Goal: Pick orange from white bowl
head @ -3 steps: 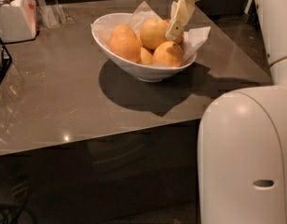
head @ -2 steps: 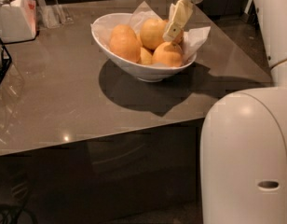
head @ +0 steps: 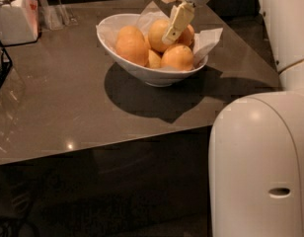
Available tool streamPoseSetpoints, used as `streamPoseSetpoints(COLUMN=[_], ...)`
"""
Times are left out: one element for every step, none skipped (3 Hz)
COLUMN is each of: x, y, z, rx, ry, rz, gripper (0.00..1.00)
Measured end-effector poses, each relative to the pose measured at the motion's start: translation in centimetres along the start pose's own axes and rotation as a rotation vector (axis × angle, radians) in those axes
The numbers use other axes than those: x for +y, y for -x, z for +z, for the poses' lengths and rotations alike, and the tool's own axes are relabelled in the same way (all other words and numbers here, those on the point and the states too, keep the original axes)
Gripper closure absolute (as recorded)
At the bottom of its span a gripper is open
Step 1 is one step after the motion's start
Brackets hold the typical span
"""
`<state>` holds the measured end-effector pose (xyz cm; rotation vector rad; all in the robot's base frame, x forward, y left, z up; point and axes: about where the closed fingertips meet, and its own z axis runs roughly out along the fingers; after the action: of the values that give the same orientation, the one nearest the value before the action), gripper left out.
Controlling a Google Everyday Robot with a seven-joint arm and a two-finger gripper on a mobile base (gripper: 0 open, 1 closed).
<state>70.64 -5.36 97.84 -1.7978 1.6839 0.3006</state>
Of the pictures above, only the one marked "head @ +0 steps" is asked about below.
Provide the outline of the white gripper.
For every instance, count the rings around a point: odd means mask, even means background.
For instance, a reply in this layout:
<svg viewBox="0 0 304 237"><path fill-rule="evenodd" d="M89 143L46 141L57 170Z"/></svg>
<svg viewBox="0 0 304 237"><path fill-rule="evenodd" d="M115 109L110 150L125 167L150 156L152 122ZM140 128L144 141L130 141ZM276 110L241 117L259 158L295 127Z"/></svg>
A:
<svg viewBox="0 0 304 237"><path fill-rule="evenodd" d="M176 0L161 0L164 3ZM162 36L164 44L172 44L178 40L182 32L188 27L194 17L194 7L202 7L210 0L179 0L181 4L171 10L170 24Z"/></svg>

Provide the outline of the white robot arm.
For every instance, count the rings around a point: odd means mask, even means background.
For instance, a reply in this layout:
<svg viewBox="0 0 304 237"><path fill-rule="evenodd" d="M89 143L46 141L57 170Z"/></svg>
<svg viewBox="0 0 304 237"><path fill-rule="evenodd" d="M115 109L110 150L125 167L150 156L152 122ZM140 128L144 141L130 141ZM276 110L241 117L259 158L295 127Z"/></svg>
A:
<svg viewBox="0 0 304 237"><path fill-rule="evenodd" d="M304 0L259 0L281 89L240 98L209 140L212 237L304 237Z"/></svg>

